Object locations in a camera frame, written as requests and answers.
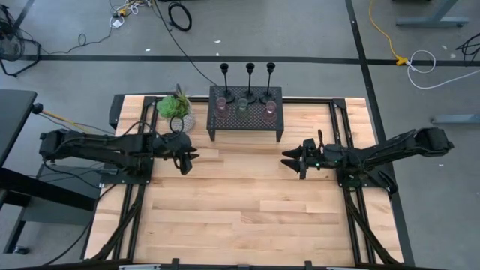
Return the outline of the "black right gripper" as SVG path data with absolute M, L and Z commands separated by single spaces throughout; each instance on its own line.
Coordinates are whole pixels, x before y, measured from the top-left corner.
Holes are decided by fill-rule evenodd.
M 283 151 L 282 155 L 288 158 L 280 162 L 292 170 L 299 170 L 299 178 L 306 179 L 307 170 L 345 169 L 350 163 L 347 150 L 337 144 L 328 144 L 317 147 L 313 139 L 306 139 L 302 145 L 295 149 Z

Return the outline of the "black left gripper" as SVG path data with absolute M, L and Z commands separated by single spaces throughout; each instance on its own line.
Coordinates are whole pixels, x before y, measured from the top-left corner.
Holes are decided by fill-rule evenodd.
M 197 149 L 192 146 L 190 137 L 184 132 L 166 133 L 155 138 L 151 146 L 154 158 L 173 160 L 175 168 L 183 176 L 191 171 L 191 161 L 199 157 L 198 154 L 192 154 Z

